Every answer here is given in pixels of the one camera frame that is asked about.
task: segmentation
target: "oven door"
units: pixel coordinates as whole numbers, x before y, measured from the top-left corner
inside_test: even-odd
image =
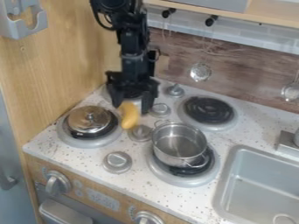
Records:
[[[39,213],[46,224],[123,224],[65,195],[52,197],[36,184]]]

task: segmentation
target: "wall hook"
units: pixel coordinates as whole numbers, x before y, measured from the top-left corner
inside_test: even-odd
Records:
[[[36,24],[26,26],[23,19],[11,20],[8,15],[19,15],[31,7],[31,13],[36,18]],[[45,11],[40,7],[38,0],[0,0],[0,36],[11,39],[21,39],[47,28]]]
[[[168,10],[162,11],[162,17],[163,18],[168,18],[171,14],[175,13],[177,9],[174,8],[169,8]]]
[[[211,15],[208,19],[206,19],[205,25],[208,27],[212,26],[217,21],[218,18],[219,18],[218,16]]]

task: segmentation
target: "silver burner ring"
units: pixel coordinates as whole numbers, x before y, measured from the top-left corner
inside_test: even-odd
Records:
[[[62,116],[57,122],[57,134],[59,139],[75,148],[80,149],[95,149],[106,146],[114,142],[121,134],[122,134],[122,127],[121,125],[117,125],[113,130],[107,133],[105,136],[100,136],[95,139],[78,139],[74,138],[69,130],[65,127],[65,120],[67,115]],[[121,119],[118,115],[116,115],[119,123],[121,123]]]
[[[161,179],[163,182],[166,182],[172,186],[186,188],[203,186],[214,180],[220,169],[219,155],[216,150],[214,150],[211,146],[209,147],[214,154],[214,165],[207,171],[191,176],[174,176],[171,172],[161,168],[161,166],[155,161],[153,150],[151,148],[149,149],[149,155],[147,155],[146,160],[148,162],[149,169],[157,178]]]
[[[209,97],[209,96],[203,96],[203,95],[196,95],[197,97]],[[229,130],[233,128],[239,120],[239,113],[238,111],[232,107],[229,103],[227,103],[231,108],[233,109],[233,119],[231,119],[229,122],[224,122],[224,123],[218,123],[218,124],[209,124],[209,123],[201,123],[187,115],[184,111],[184,104],[187,102],[192,96],[189,96],[188,98],[185,98],[182,100],[178,107],[177,107],[177,115],[181,119],[183,123],[190,124],[202,131],[224,131],[224,130]]]

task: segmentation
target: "wooden panel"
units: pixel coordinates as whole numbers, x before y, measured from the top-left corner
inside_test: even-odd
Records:
[[[61,172],[65,174],[72,182],[76,179],[79,180],[83,184],[83,187],[81,187],[81,191],[83,192],[83,196],[79,197],[75,194],[74,189],[76,187],[74,186],[72,191],[67,194],[67,196],[78,200],[86,205],[89,205],[95,209],[98,209],[105,213],[108,216],[114,217],[115,219],[122,221],[124,223],[134,223],[130,216],[129,216],[129,208],[130,207],[135,207],[136,209],[133,212],[133,215],[136,214],[138,211],[149,211],[152,212],[153,214],[158,215],[165,223],[171,223],[171,224],[184,224],[187,223],[183,220],[180,220],[179,218],[172,216],[168,213],[165,213],[159,209],[156,209],[155,207],[152,207],[148,204],[145,204],[139,200],[133,199],[123,193],[117,192],[115,190],[112,190],[104,185],[97,184],[89,179],[83,178],[77,174],[74,174],[70,171],[67,171],[57,165],[50,164],[44,160],[38,159],[36,157],[30,156],[26,154],[26,159],[29,162],[28,165],[30,167],[30,172],[32,175],[32,178],[35,181],[38,181],[39,183],[42,183],[45,185],[45,178],[42,173],[43,167],[44,169],[50,171],[50,170],[55,170],[58,172]],[[120,202],[120,210],[118,212],[113,211],[112,209],[108,209],[100,204],[97,204],[90,199],[87,198],[87,193],[86,193],[86,187],[91,188],[97,192],[103,193],[115,200],[118,200]]]
[[[0,37],[1,90],[27,182],[21,146],[100,86],[104,69],[118,65],[115,34],[95,22],[89,1],[40,2],[48,16],[46,30],[18,41]],[[29,13],[21,15],[27,23]]]
[[[275,0],[252,0],[245,13],[226,10],[214,10],[184,3],[173,3],[164,0],[144,0],[146,4],[175,8],[183,11],[194,11],[208,15],[218,15],[226,18],[237,18],[270,25],[282,25],[299,28],[298,3],[286,3]]]
[[[210,53],[203,47],[210,46]],[[165,55],[158,63],[157,77],[195,88],[241,100],[256,102],[269,107],[299,113],[298,103],[281,98],[284,85],[291,82],[299,68],[299,56],[258,47],[239,45],[179,32],[165,32],[165,39],[158,29],[151,29],[151,44],[159,46]],[[212,68],[208,81],[195,82],[190,76],[191,66],[206,60]]]

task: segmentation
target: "pot lid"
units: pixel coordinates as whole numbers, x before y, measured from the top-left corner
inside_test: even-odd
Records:
[[[66,118],[70,130],[84,134],[99,133],[103,131],[111,121],[111,113],[97,106],[77,108]]]

